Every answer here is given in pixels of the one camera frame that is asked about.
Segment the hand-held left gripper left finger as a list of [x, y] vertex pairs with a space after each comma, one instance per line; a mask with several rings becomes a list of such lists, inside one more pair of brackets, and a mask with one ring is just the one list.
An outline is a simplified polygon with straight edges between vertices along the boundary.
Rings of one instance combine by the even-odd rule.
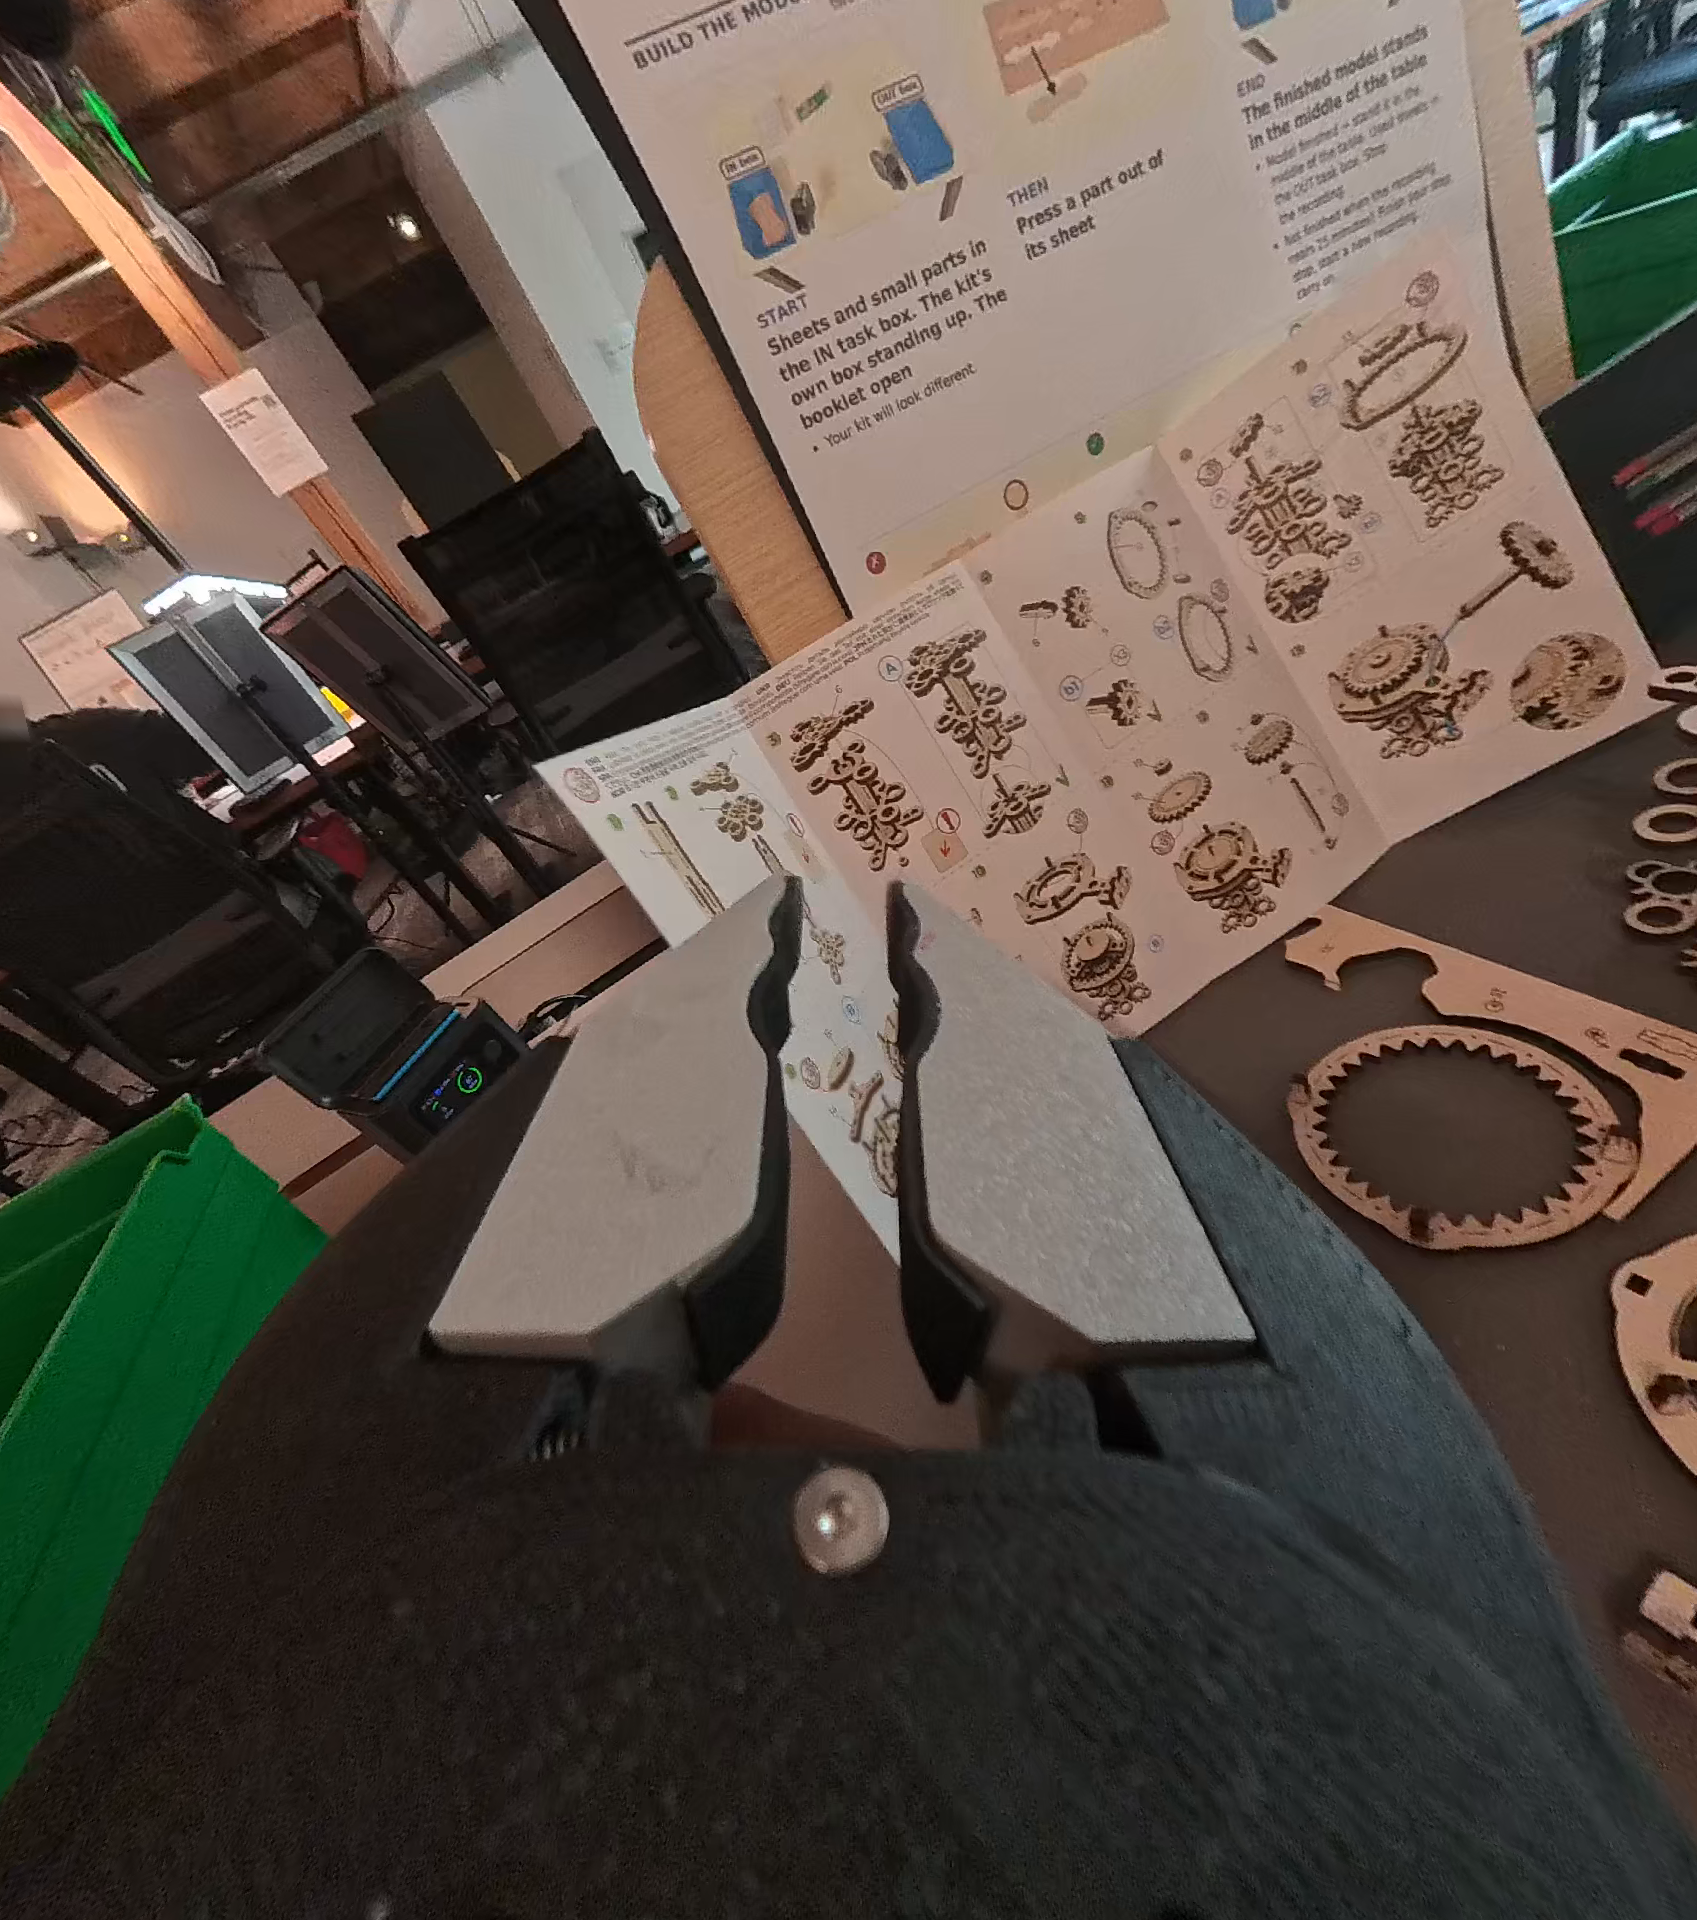
[[717, 1389], [785, 1298], [781, 1054], [805, 886], [766, 877], [596, 997], [429, 1321], [446, 1356]]

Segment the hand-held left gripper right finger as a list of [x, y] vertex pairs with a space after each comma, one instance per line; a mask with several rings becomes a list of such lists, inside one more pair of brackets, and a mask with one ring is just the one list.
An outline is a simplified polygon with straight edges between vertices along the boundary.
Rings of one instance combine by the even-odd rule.
[[922, 888], [886, 893], [901, 1302], [941, 1403], [1238, 1360], [1249, 1311], [1115, 1040]]

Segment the black device with screen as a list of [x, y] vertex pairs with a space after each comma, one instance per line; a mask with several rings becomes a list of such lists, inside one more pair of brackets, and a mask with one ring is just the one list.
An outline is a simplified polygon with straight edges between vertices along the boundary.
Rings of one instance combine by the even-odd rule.
[[408, 1162], [501, 1083], [525, 1040], [487, 1001], [437, 997], [366, 947], [291, 1007], [258, 1055], [295, 1094]]

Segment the folded instruction booklet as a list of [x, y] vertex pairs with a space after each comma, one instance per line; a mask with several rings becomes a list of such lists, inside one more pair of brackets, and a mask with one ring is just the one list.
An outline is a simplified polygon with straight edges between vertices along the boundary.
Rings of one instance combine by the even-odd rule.
[[781, 1074], [889, 1250], [907, 882], [1120, 1038], [1659, 669], [1429, 235], [1155, 444], [738, 691], [536, 764], [678, 945], [802, 883]]

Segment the black office chair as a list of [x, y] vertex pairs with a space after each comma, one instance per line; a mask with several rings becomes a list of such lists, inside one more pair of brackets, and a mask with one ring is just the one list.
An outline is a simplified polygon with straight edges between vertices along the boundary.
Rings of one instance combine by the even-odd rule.
[[668, 558], [644, 490], [596, 428], [401, 549], [542, 756], [704, 706], [746, 679], [712, 581]]
[[1635, 122], [1697, 117], [1697, 2], [1521, 3], [1545, 174]]

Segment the monitor on stand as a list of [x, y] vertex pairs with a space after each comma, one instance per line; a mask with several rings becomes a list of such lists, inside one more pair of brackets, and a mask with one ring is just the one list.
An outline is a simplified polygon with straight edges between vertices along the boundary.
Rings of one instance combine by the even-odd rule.
[[262, 617], [264, 635], [405, 749], [487, 718], [481, 686], [372, 580], [337, 566]]
[[264, 630], [281, 588], [188, 576], [108, 642], [108, 656], [222, 768], [243, 797], [307, 770], [348, 733], [343, 715]]

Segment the green plastic bin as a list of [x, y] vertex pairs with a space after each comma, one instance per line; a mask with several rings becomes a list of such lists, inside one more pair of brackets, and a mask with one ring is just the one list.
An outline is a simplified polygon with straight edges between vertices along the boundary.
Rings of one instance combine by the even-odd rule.
[[1697, 114], [1630, 126], [1549, 187], [1574, 373], [1697, 304]]
[[188, 1097], [0, 1204], [0, 1797], [190, 1428], [326, 1240]]

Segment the rounded wooden panel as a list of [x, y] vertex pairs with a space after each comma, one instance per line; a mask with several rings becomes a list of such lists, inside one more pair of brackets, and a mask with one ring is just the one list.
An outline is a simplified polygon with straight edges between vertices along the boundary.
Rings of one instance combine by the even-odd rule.
[[660, 258], [646, 274], [631, 355], [655, 463], [764, 658], [789, 659], [832, 634], [848, 611], [717, 348]]

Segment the white paper sign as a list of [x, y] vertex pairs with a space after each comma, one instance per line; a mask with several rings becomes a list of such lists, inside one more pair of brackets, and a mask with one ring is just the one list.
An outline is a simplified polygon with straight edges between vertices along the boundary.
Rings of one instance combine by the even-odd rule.
[[18, 643], [65, 710], [155, 710], [112, 652], [142, 627], [142, 614], [112, 588], [31, 627]]
[[258, 366], [204, 388], [198, 397], [270, 495], [295, 493], [328, 475], [326, 458]]

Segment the white instruction board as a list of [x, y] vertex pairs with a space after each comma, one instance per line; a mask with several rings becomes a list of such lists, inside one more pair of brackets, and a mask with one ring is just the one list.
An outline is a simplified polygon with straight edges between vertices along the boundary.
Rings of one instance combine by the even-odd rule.
[[1521, 3], [578, 2], [852, 611], [1151, 444], [1383, 268], [1478, 315], [1546, 201]]

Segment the black floor lamp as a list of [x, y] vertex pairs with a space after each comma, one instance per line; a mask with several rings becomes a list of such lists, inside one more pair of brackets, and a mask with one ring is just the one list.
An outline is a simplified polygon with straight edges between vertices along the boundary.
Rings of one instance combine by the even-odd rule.
[[68, 459], [91, 481], [91, 486], [126, 517], [129, 528], [140, 534], [163, 563], [175, 571], [188, 573], [190, 563], [171, 540], [136, 506], [103, 465], [83, 448], [45, 404], [48, 397], [65, 388], [75, 373], [83, 372], [81, 355], [64, 341], [28, 341], [0, 352], [0, 419], [16, 414], [33, 419], [50, 442], [60, 446]]

